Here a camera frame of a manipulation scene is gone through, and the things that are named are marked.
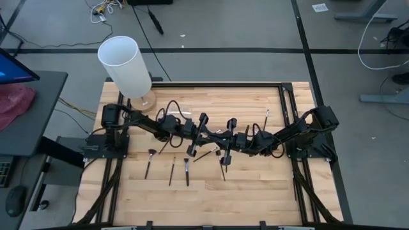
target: computer mouse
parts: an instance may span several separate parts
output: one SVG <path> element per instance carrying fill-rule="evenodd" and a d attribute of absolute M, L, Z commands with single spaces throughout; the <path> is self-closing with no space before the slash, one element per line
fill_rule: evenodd
<path fill-rule="evenodd" d="M 6 198 L 6 213 L 10 217 L 18 217 L 24 210 L 27 189 L 24 186 L 12 188 Z"/>

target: floor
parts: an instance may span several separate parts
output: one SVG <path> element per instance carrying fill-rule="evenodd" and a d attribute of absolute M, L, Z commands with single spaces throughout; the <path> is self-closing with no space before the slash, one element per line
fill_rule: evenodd
<path fill-rule="evenodd" d="M 88 0 L 88 4 L 100 1 Z M 333 133 L 351 215 L 355 224 L 409 227 L 408 129 L 409 122 L 392 116 L 379 104 L 359 102 L 360 94 L 378 94 L 386 77 L 409 67 L 372 71 L 360 64 L 356 49 L 366 24 L 334 20 L 337 12 L 360 12 L 371 0 L 174 0 L 172 5 L 150 6 L 164 28 L 160 35 L 149 16 L 137 10 L 143 28 L 172 81 L 309 81 L 316 101 L 322 94 L 341 122 Z M 312 63 L 307 64 L 305 41 L 300 38 L 292 3 L 296 3 L 305 29 Z M 329 11 L 316 13 L 313 4 L 325 3 Z M 84 0 L 3 0 L 1 15 L 11 30 L 38 45 L 90 43 L 102 40 L 109 27 L 92 24 Z M 370 66 L 397 65 L 407 54 L 386 55 L 380 44 L 389 29 L 406 20 L 405 0 L 387 1 L 382 13 L 399 18 L 391 24 L 371 24 L 362 48 Z M 134 38 L 143 50 L 148 70 L 166 76 L 149 51 L 148 43 L 131 8 L 106 15 L 113 36 Z M 17 41 L 7 35 L 1 48 L 14 49 Z M 96 111 L 107 73 L 96 57 L 98 44 L 59 48 L 25 43 L 18 60 L 33 70 L 68 72 L 61 97 Z M 315 80 L 318 80 L 318 91 Z M 402 89 L 390 80 L 383 93 Z M 388 105 L 408 117 L 407 105 Z M 86 130 L 93 121 L 70 111 Z M 55 112 L 46 136 L 85 137 L 65 114 Z M 69 223 L 76 189 L 50 186 L 45 198 L 52 205 L 41 213 L 28 213 L 21 229 L 54 227 Z"/>

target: keyboard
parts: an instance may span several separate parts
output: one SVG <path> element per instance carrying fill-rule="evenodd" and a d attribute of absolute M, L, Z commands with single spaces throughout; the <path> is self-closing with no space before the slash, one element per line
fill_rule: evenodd
<path fill-rule="evenodd" d="M 0 188 L 7 188 L 15 162 L 16 157 L 0 156 Z"/>

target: wood grain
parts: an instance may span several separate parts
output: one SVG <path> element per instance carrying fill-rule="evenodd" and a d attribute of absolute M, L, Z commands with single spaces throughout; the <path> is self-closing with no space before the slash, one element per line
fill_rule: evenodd
<path fill-rule="evenodd" d="M 314 107 L 308 82 L 293 82 L 297 109 L 300 114 Z M 226 122 L 238 120 L 237 132 L 247 125 L 263 125 L 265 112 L 270 109 L 266 125 L 269 132 L 284 128 L 278 91 L 275 88 L 153 88 L 157 106 L 148 112 L 154 119 L 160 108 L 176 100 L 184 115 L 198 124 L 201 112 L 207 113 L 207 127 L 226 129 Z M 94 129 L 100 128 L 102 107 L 116 103 L 118 89 L 113 82 L 104 84 Z M 176 115 L 172 105 L 170 112 Z M 223 181 L 215 154 L 189 162 L 190 186 L 185 182 L 183 158 L 190 141 L 180 148 L 169 145 L 161 155 L 153 157 L 148 179 L 144 180 L 149 158 L 148 149 L 160 150 L 164 143 L 137 127 L 131 135 L 128 157 L 124 160 L 114 225 L 145 225 L 152 220 L 156 226 L 254 226 L 260 220 L 268 225 L 300 225 L 298 203 L 294 198 L 291 162 L 286 157 L 248 157 L 232 152 L 232 162 Z M 209 144 L 197 150 L 197 157 L 214 148 Z M 279 155 L 282 148 L 275 152 Z M 176 157 L 172 185 L 168 186 L 172 160 Z M 323 159 L 309 161 L 314 188 L 318 197 L 339 219 L 342 219 L 336 188 L 329 164 Z M 84 172 L 74 221 L 79 220 L 99 195 L 105 160 L 97 160 Z M 305 194 L 309 220 L 312 220 L 309 199 Z M 103 220 L 107 219 L 108 202 Z"/>

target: white cylinder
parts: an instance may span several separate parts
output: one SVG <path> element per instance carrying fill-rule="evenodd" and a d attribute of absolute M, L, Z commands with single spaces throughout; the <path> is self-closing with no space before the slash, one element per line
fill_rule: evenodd
<path fill-rule="evenodd" d="M 152 81 L 135 40 L 116 36 L 98 49 L 98 59 L 123 96 L 131 99 L 146 95 Z"/>

